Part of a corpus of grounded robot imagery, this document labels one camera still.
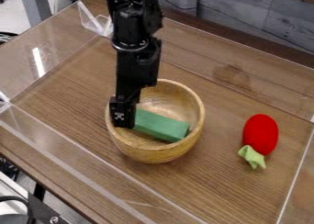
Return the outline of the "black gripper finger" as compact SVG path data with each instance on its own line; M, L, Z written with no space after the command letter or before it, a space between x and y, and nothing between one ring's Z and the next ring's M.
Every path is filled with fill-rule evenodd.
M117 128L132 129L135 127L137 98L119 100L115 96L109 101L109 114L112 124Z

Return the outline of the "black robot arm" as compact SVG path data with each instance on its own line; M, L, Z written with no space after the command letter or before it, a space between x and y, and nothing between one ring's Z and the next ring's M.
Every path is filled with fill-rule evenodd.
M163 27L157 0L107 0L112 19L112 47L116 50L115 95L109 101L112 124L135 127L141 89L157 84Z

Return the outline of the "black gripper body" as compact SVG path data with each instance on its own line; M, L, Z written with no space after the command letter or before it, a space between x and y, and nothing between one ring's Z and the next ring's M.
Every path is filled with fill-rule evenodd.
M141 89L157 84L161 40L148 38L143 44L125 44L112 39L112 46L116 49L115 97L140 101Z

